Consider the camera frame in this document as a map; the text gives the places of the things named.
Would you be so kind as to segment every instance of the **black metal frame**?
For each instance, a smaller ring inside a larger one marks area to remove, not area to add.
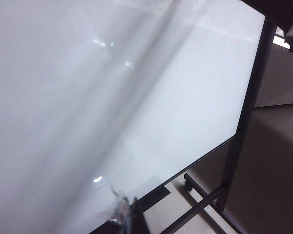
[[[198,163],[212,152],[226,144],[230,141],[229,150],[226,157],[225,167],[223,170],[222,181],[219,187],[213,190],[210,194],[207,194],[188,174],[185,174],[185,187],[188,191],[194,188],[203,198],[200,202],[195,204],[190,210],[184,213],[180,218],[168,226],[161,234],[172,234],[175,233],[179,228],[185,225],[190,219],[192,219],[196,214],[202,211],[206,206],[210,205],[214,210],[239,234],[244,234],[245,232],[230,218],[230,216],[224,211],[226,202],[228,199],[228,194],[230,192],[230,187],[236,170],[236,166],[239,160],[240,152],[243,146],[244,138],[247,132],[247,128],[250,122],[251,114],[255,105],[257,93],[261,84],[262,76],[267,64],[270,49],[272,46],[273,37],[275,35],[276,25],[270,21],[268,18],[265,19],[262,34],[259,40],[259,45],[256,52],[256,57],[254,60],[251,78],[245,95],[238,127],[236,134],[225,141],[223,144],[219,145],[200,159],[198,159],[193,164],[189,165],[175,176],[164,182],[162,185],[148,193],[146,196],[142,197],[141,200],[145,199],[147,196],[152,196],[156,190],[162,188],[167,183],[172,181],[174,178],[185,172],[187,169],[192,167],[194,164]]]

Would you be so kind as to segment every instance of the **whiteboard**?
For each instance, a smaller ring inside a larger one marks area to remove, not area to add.
[[[87,234],[232,137],[264,17],[237,0],[0,0],[0,234]]]

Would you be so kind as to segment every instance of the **metal leg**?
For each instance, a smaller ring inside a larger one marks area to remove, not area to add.
[[[194,190],[202,197],[205,198],[206,196],[208,196],[208,193],[205,192],[205,190],[198,185],[194,179],[192,179],[191,176],[189,176],[188,174],[184,175],[184,178],[186,180],[186,183],[191,186],[192,188],[194,188]],[[238,234],[246,234],[246,232],[234,221],[231,219],[231,217],[224,211],[220,211],[217,209],[216,207],[216,202],[212,201],[209,204],[231,227],[232,229],[234,229]]]
[[[169,225],[161,234],[172,234],[189,222],[194,216],[196,216],[200,211],[207,207],[213,200],[215,200],[223,191],[225,186],[219,186],[213,192],[208,194],[203,200],[196,203],[190,210],[184,213],[179,219]]]
[[[185,181],[185,188],[188,192],[192,191],[193,189],[192,185],[187,181]]]

